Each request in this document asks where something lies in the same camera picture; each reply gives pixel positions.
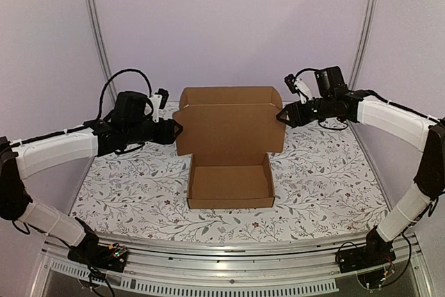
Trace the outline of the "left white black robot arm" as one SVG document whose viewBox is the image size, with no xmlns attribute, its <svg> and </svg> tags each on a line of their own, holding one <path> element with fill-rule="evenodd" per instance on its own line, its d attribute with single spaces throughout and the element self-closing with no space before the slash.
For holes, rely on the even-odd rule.
<svg viewBox="0 0 445 297">
<path fill-rule="evenodd" d="M 1 138 L 1 218 L 21 222 L 57 238 L 75 249 L 89 265 L 103 259 L 99 238 L 86 223 L 33 200 L 24 180 L 43 170 L 108 154 L 126 154 L 146 143 L 169 145 L 183 127 L 173 119 L 160 117 L 168 92 L 125 91 L 118 94 L 114 108 L 106 115 L 81 126 L 27 140 Z"/>
</svg>

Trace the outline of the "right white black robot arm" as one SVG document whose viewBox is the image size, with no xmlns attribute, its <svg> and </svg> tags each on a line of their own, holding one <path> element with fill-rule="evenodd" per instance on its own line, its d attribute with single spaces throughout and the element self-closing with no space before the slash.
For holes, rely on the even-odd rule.
<svg viewBox="0 0 445 297">
<path fill-rule="evenodd" d="M 385 99 L 373 90 L 351 90 L 338 66 L 311 72 L 319 96 L 313 97 L 300 78 L 304 70 L 287 75 L 284 82 L 299 100 L 287 104 L 277 114 L 278 121 L 291 128 L 328 118 L 350 121 L 383 130 L 422 153 L 413 184 L 367 234 L 366 246 L 359 252 L 359 260 L 365 266 L 375 266 L 385 257 L 391 242 L 422 215 L 431 214 L 444 194 L 444 120 Z"/>
</svg>

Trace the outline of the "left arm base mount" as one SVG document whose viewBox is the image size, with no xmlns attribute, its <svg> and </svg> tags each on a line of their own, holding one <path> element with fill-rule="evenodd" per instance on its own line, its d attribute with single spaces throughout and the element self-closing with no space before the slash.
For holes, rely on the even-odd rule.
<svg viewBox="0 0 445 297">
<path fill-rule="evenodd" d="M 86 235 L 78 246 L 70 247 L 67 258 L 91 267 L 123 273 L 129 249 L 119 243 L 112 243 L 109 246 L 99 245 L 99 237 L 93 230 L 81 219 L 76 218 L 76 220 L 81 224 Z"/>
</svg>

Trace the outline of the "brown cardboard box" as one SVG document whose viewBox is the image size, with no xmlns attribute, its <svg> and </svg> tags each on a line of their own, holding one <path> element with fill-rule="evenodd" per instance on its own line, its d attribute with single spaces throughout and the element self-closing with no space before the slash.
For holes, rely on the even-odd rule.
<svg viewBox="0 0 445 297">
<path fill-rule="evenodd" d="M 190 209 L 272 207 L 269 155 L 284 149 L 282 98 L 272 86 L 185 88 L 173 118 L 183 130 L 179 156 L 190 155 Z"/>
</svg>

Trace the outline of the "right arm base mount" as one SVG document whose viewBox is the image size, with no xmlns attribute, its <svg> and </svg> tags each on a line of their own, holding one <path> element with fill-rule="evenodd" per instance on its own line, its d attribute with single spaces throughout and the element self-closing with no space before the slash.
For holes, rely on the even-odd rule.
<svg viewBox="0 0 445 297">
<path fill-rule="evenodd" d="M 343 244 L 335 255 L 341 273 L 360 271 L 396 260 L 393 242 L 385 241 L 375 228 L 366 235 L 364 246 L 350 244 L 352 248 L 344 249 Z"/>
</svg>

